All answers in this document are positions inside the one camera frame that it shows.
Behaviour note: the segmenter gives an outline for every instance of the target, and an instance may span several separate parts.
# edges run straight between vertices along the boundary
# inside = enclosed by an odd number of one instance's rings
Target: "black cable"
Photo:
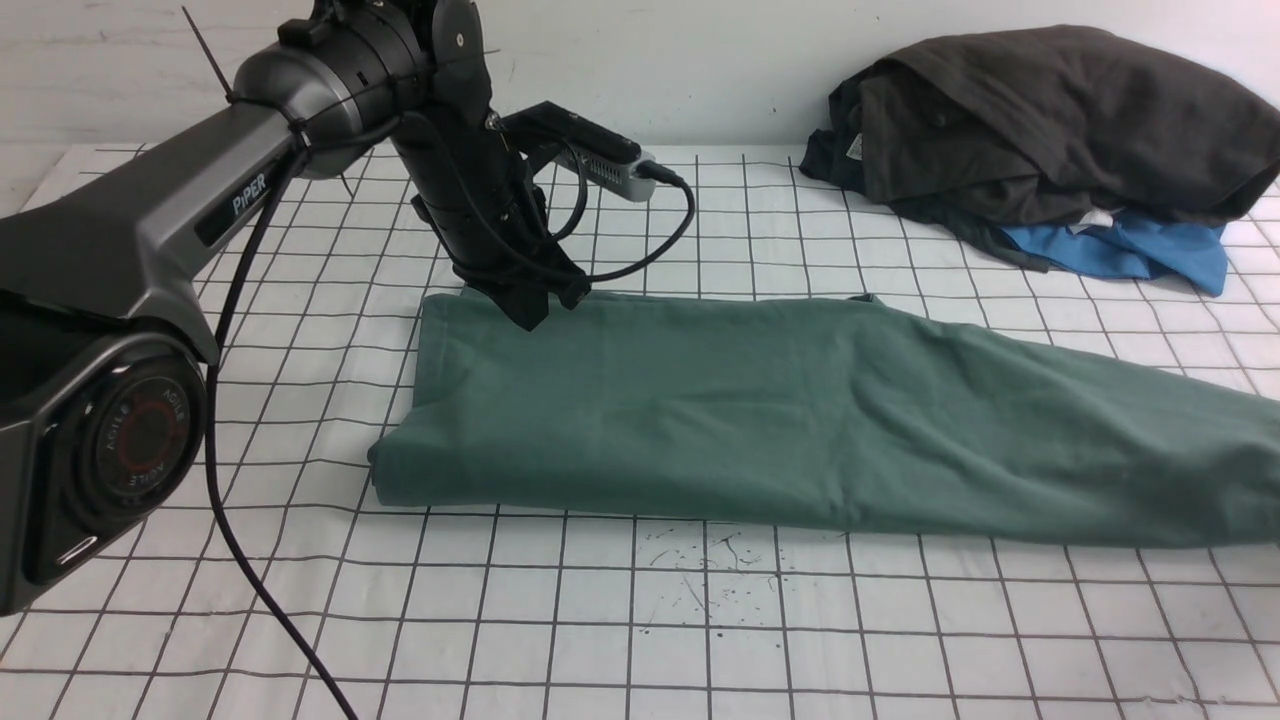
[[[315,152],[328,152],[330,150],[342,150],[347,147],[372,147],[392,136],[396,132],[401,122],[403,122],[403,115],[396,115],[387,120],[385,123],[374,127],[372,129],[366,129],[360,135],[355,135],[334,142],[316,142],[308,150]]]
[[[275,215],[276,208],[280,206],[280,201],[284,197],[284,191],[288,188],[289,182],[298,176],[302,167],[310,159],[310,154],[306,151],[300,151],[284,169],[284,174],[275,187],[270,191],[266,197],[266,204],[262,206],[262,213],[257,218],[257,224],[253,225],[253,232],[250,234],[248,242],[244,246],[244,251],[241,255],[239,264],[236,265],[236,275],[232,278],[232,284],[227,291],[227,301],[223,304],[221,315],[218,318],[218,329],[214,333],[214,340],[218,343],[219,355],[227,347],[227,336],[230,334],[232,319],[236,315],[236,305],[239,302],[241,292],[244,288],[244,281],[248,278],[250,265],[253,263],[253,258],[257,255],[257,249],[262,245],[262,237],[266,234],[266,229],[271,223],[271,217]],[[205,387],[209,395],[209,423],[205,428],[205,479],[209,486],[209,506],[214,511],[214,521],[218,524],[218,529],[221,532],[223,539],[227,542],[227,548],[230,550],[232,557],[236,559],[236,564],[239,565],[241,571],[244,574],[244,579],[248,584],[253,587],[253,592],[257,597],[262,598],[262,603],[266,605],[271,615],[280,623],[284,632],[293,638],[293,642],[306,656],[307,661],[315,669],[316,675],[324,680],[325,687],[333,693],[333,698],[338,702],[342,708],[343,715],[347,720],[358,720],[356,717],[356,711],[351,707],[347,697],[343,694],[342,688],[334,682],[333,675],[329,674],[329,669],[325,667],[324,662],[320,661],[320,656],[316,651],[311,648],[298,628],[289,620],[289,616],[284,614],[280,605],[271,597],[268,592],[266,585],[262,583],[261,578],[253,571],[253,566],[250,565],[248,557],[246,557],[244,551],[241,548],[239,542],[236,539],[236,534],[232,532],[230,521],[227,519],[227,509],[223,507],[221,492],[218,489],[218,441],[215,427],[218,424],[218,374],[221,369],[221,357],[216,365],[210,365],[209,372],[205,377]]]
[[[558,135],[552,135],[549,132],[522,129],[516,133],[506,132],[504,135],[532,135],[535,137],[541,137],[544,140],[554,142],[556,145],[559,145],[561,149],[564,150],[564,152],[573,159],[573,174],[577,176],[577,201],[573,202],[573,211],[570,213],[568,220],[564,222],[564,227],[562,227],[559,231],[553,233],[550,232],[550,228],[547,228],[545,232],[543,233],[548,242],[559,242],[566,237],[573,234],[573,232],[577,229],[577,225],[581,224],[582,222],[582,215],[586,214],[586,204],[588,204],[586,163],[582,161],[582,154],[579,152],[577,147],[573,147],[573,143],[571,143],[570,141],[564,140]]]
[[[666,255],[667,251],[671,250],[681,237],[684,237],[685,231],[687,231],[689,225],[692,224],[694,215],[698,213],[698,199],[694,196],[692,188],[689,187],[689,183],[685,182],[682,177],[672,172],[669,168],[659,165],[658,163],[653,161],[641,163],[640,167],[636,168],[636,170],[644,177],[655,179],[664,184],[678,187],[680,190],[685,191],[685,201],[689,205],[689,210],[685,213],[685,219],[681,220],[680,225],[676,228],[676,232],[671,233],[671,237],[668,237],[666,242],[663,242],[660,246],[658,246],[657,250],[654,250],[645,258],[637,260],[636,263],[632,263],[631,265],[627,265],[626,268],[622,268],[620,270],[613,270],[612,273],[604,273],[599,275],[576,275],[572,273],[562,273],[552,268],[545,268],[530,260],[529,258],[525,258],[518,250],[512,247],[506,241],[506,238],[502,237],[502,233],[494,229],[494,227],[489,223],[489,219],[485,218],[484,213],[480,211],[480,208],[476,204],[475,197],[471,196],[471,190],[467,188],[466,179],[462,177],[462,170],[460,170],[457,163],[453,161],[453,154],[449,152],[449,149],[445,145],[444,138],[440,137],[440,132],[435,128],[435,123],[433,123],[430,118],[428,118],[421,113],[406,113],[404,119],[415,120],[426,126],[426,128],[431,131],[431,135],[435,136],[435,141],[440,145],[442,155],[444,155],[444,159],[449,164],[449,169],[453,170],[454,179],[458,182],[458,188],[462,191],[462,199],[466,201],[467,209],[471,210],[472,215],[475,215],[475,219],[476,222],[480,223],[480,227],[484,228],[484,231],[493,237],[494,242],[498,243],[498,247],[500,247],[503,252],[511,256],[512,260],[522,265],[525,269],[554,281],[602,283],[602,282],[616,281],[618,278],[625,278],[630,274],[637,273],[644,268],[652,265],[655,260],[658,260],[663,255]]]

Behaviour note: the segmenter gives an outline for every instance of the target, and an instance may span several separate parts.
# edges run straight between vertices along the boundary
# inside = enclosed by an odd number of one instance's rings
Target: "white grid mat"
[[[35,202],[137,150],[74,149]],[[660,149],[696,184],[699,219],[608,288],[870,291],[1280,398],[1280,190],[1229,228],[1226,293],[1204,299],[1176,279],[1009,269],[804,178],[800,154]],[[541,178],[559,220],[571,179]],[[408,409],[424,287],[460,283],[389,147],[351,181],[353,202],[339,182],[296,183],[266,237],[223,375],[219,457],[246,551],[361,717],[1280,716],[1276,546],[1102,551],[380,507],[365,451]],[[684,209],[668,188],[649,208],[593,188],[591,206],[566,242],[591,272],[639,259]],[[234,263],[197,283],[211,318]],[[31,612],[0,619],[0,719],[338,717],[229,560],[196,474]]]

